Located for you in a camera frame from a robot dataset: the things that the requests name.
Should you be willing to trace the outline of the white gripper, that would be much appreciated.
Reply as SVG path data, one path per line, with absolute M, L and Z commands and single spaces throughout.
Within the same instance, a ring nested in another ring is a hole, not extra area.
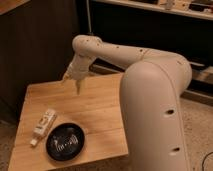
M 76 68 L 69 66 L 67 71 L 63 75 L 62 82 L 66 82 L 68 79 L 74 79 L 76 81 L 76 90 L 77 94 L 80 94 L 81 91 L 81 80 L 87 76 L 88 71 L 82 68 Z

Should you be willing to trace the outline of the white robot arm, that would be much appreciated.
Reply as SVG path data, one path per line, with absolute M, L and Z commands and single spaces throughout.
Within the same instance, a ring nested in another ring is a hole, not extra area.
M 120 110 L 132 171 L 190 171 L 180 96 L 192 80 L 188 60 L 177 53 L 107 43 L 78 35 L 63 78 L 87 76 L 102 59 L 124 70 L 119 88 Z

